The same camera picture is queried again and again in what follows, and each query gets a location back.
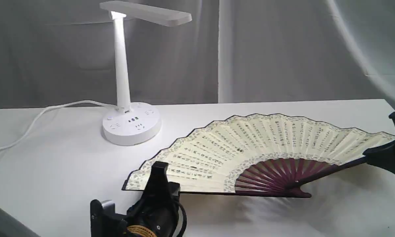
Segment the white table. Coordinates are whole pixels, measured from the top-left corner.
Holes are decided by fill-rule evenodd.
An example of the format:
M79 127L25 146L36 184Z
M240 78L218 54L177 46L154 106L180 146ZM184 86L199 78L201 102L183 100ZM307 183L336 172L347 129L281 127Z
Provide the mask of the white table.
M41 237L90 236L89 202L112 199L116 211L137 201L121 191L128 173L175 138L231 115L282 113L339 127L395 134L393 109L380 99L158 106L161 132L122 147L104 140L107 108L63 108L41 117L17 146L0 152L0 208ZM39 109L0 110L0 146L18 138ZM361 165L303 186L311 199L182 195L186 236L392 236L395 175Z

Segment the white desk lamp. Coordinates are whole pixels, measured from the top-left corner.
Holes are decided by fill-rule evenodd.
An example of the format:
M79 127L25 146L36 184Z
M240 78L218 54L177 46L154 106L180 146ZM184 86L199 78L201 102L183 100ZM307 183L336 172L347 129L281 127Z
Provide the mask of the white desk lamp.
M192 15L136 3L110 1L100 3L110 11L114 25L114 47L117 80L117 106L104 117L105 137L114 144L135 145L157 135L161 117L154 106L143 102L130 102L123 18L139 18L164 26L178 26L192 20Z

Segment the fan border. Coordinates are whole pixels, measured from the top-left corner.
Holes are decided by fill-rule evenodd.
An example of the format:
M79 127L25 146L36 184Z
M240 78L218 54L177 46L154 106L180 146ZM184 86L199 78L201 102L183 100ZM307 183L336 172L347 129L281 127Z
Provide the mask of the fan border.
M246 115L246 116L231 115L230 117L226 118L225 120L213 120L213 121L211 121L210 123L208 123L206 126L199 127L199 128L194 128L192 131L190 131L190 132L189 132L186 136L184 136L184 137L176 138L176 139L172 142L172 144L171 144L170 146L168 146L168 147L166 147L166 148L163 148L163 149L159 150L152 158L147 159L147 160L144 160L144 161L142 162L142 164L140 165L140 167L139 167L137 170L131 171L131 172L129 173L127 179L124 181L121 190L122 190L122 191L138 191L138 192L142 192L143 190L126 189L127 183L128 183L128 181L129 181L129 179L130 179L131 174L133 174L133 172L135 172L135 171L139 171L139 170L142 168L142 166L145 164L145 162L154 159L154 158L155 158L156 156L158 156L163 150L167 150L167 149L169 149L170 147L172 147L172 145L175 144L175 142L176 142L178 139L187 138L187 137L188 137L190 134L192 134L195 130L206 128L206 127L208 127L210 124L212 124L213 122L226 122L227 120L229 120L229 119L232 118L232 117L247 118L247 117L253 116L253 115L261 115L261 116L282 115L282 116L289 117L289 118L305 118L305 119L308 119L308 120L310 120L310 121L312 121L312 122L322 122L322 123L326 123L326 124L328 124L328 125L330 125L330 126L332 126L332 127L338 128L338 129L357 129L357 130L359 130L359 131L362 131L362 132L367 133L367 134L370 134L370 135L378 134L378 133L385 133L385 134L387 134L387 135L392 136L392 137L395 138L395 135L392 135L392 134L390 134L390 133L383 132L383 131L382 131L382 132L373 132L373 133L372 133L372 132L366 132L366 131L364 131L363 129L360 129L360 128L357 128L357 127L341 128L341 127L335 126L335 125L333 125L333 124L331 124L331 123L328 123L328 122L325 122L325 121L321 121L321 120L313 120L313 119L310 119L310 118L305 117L305 116L288 116L288 115L281 114L281 113L274 113L274 114L268 114L268 115L267 115L267 114L254 113L254 114L249 114L249 115ZM362 159L362 158L363 158L363 157L360 157L360 158L358 158L358 159L356 159L356 160L353 160L352 162L358 161L358 160L360 160L360 159ZM249 191L248 194L245 194L245 193L239 193L239 194L237 194L237 193L227 193L227 192L225 192L225 193L213 193L213 192L182 192L182 191L180 191L180 192L183 193L183 194L201 194L201 195L226 195L226 196L234 195L234 196L281 197L281 198L291 198L291 197L292 197L292 198L295 198L295 196L293 196L293 195L290 195L290 196L284 196L284 195L273 196L273 195L263 195L263 192L250 192L250 191Z

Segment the white cable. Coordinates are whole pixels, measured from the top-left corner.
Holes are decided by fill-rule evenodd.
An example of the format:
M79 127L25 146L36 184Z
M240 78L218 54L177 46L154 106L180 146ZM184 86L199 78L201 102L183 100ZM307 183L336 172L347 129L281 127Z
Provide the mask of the white cable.
M28 133L31 131L32 127L34 126L34 123L41 117L41 115L43 115L45 112L53 110L53 109L59 109L59 108L63 108L63 107L67 107L70 105L77 105L77 104L82 104L82 103L89 103L89 104L95 104L95 105L99 105L99 106L110 106L110 107L115 107L118 108L116 105L109 105L109 104L104 104L101 102L97 102L97 101L93 101L93 100L81 100L81 101L76 101L76 102L72 102L72 103L68 103L68 104L64 104L64 105L53 105L53 106L48 106L45 107L32 121L32 123L30 124L30 126L28 127L28 129L25 131L25 133L16 141L14 141L11 144L5 145L0 147L0 150L4 150L7 148L10 148L16 144L18 144L20 141L22 141L27 135Z

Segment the folding fan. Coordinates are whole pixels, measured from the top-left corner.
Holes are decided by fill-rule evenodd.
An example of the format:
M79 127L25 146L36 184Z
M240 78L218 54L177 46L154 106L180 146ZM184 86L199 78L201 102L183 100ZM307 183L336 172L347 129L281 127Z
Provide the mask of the folding fan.
M160 161L183 193L309 198L301 184L365 163L366 149L393 140L306 117L233 116L177 139L133 171L123 189L144 190Z

